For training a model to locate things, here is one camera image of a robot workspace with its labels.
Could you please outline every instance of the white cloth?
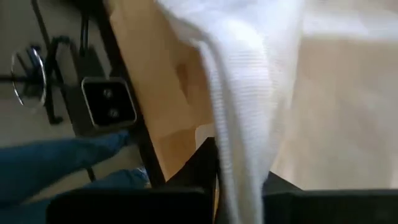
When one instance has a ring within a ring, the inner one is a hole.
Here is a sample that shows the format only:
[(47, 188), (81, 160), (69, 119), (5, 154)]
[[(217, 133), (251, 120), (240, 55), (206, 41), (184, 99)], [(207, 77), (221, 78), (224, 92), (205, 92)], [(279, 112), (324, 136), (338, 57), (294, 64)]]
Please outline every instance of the white cloth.
[(262, 223), (261, 186), (292, 96), (302, 1), (159, 3), (204, 61), (230, 220)]
[(158, 0), (204, 61), (232, 223), (263, 222), (261, 185), (280, 147), (274, 170), (305, 189), (380, 177), (373, 157), (383, 171), (397, 157), (398, 2), (303, 2)]

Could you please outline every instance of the chrome ring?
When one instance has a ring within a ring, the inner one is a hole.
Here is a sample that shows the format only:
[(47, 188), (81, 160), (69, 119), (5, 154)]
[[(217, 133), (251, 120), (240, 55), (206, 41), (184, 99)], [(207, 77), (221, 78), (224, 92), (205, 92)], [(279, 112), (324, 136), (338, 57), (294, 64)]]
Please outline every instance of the chrome ring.
[[(33, 51), (33, 54), (36, 57), (37, 61), (39, 62), (40, 70), (41, 70), (42, 76), (43, 76), (43, 93), (42, 93), (42, 96), (40, 97), (40, 102), (37, 105), (31, 107), (32, 109), (36, 109), (41, 106), (44, 106), (44, 104), (45, 104), (45, 99), (47, 97), (47, 76), (45, 75), (44, 64), (43, 64), (42, 59), (40, 58), (39, 53), (35, 49), (32, 49), (32, 51)], [(16, 55), (17, 55), (17, 52), (14, 52), (13, 55), (11, 56), (11, 77), (13, 77), (13, 78), (15, 77), (14, 66), (15, 66)], [(17, 96), (19, 103), (22, 106), (25, 106), (25, 103), (22, 100), (22, 98), (17, 90), (16, 83), (14, 80), (12, 81), (12, 87), (14, 88), (14, 93)]]

